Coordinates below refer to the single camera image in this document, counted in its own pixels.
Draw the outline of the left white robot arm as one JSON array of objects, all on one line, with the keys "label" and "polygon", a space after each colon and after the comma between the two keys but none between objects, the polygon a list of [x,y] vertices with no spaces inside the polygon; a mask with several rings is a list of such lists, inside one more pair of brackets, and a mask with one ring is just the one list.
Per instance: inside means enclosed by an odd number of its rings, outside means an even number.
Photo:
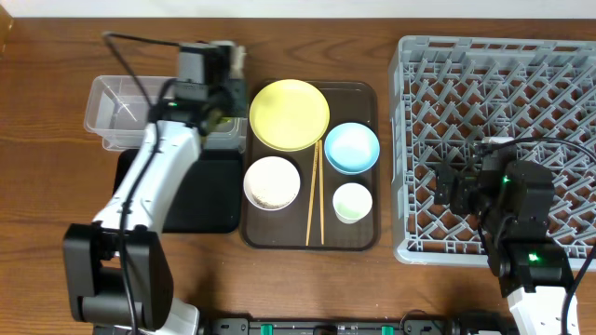
[{"label": "left white robot arm", "polygon": [[77,321],[132,334],[196,334],[199,311],[173,296],[160,243],[172,204],[223,219],[240,213],[240,169],[209,174],[198,167],[208,124],[246,113],[246,83],[227,79],[198,98],[167,98],[171,78],[149,109],[143,144],[112,199],[90,224],[73,224],[63,239],[71,312]]}]

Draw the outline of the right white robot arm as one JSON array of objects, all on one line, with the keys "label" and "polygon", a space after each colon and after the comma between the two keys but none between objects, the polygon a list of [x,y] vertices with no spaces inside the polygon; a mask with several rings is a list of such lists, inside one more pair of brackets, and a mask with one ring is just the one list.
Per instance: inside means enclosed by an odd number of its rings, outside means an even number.
[{"label": "right white robot arm", "polygon": [[488,265],[521,334],[577,334],[574,276],[564,249],[548,237],[555,195],[550,170],[510,161],[478,174],[434,169],[435,204],[478,224]]}]

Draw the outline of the white bowl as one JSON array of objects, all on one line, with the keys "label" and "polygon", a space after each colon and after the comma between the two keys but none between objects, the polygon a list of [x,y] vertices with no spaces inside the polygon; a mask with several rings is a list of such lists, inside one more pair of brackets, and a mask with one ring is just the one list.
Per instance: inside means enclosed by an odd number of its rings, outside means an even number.
[{"label": "white bowl", "polygon": [[243,181],[249,202],[258,209],[276,211],[287,207],[298,195],[301,177],[289,160],[263,157],[250,165]]}]

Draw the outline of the white cup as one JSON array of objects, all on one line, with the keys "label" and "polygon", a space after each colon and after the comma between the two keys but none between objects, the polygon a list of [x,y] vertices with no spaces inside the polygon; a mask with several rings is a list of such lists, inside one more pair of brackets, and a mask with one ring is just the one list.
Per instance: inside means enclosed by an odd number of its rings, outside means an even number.
[{"label": "white cup", "polygon": [[350,182],[334,192],[332,206],[340,222],[353,224],[362,220],[372,210],[373,197],[365,186]]}]

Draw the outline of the light blue bowl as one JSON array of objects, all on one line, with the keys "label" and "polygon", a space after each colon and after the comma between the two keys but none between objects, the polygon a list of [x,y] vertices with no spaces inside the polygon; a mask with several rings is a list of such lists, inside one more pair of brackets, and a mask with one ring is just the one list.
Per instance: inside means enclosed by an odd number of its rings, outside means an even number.
[{"label": "light blue bowl", "polygon": [[343,123],[327,135],[324,155],[331,166],[345,175],[357,175],[371,169],[380,156],[376,134],[360,123]]}]

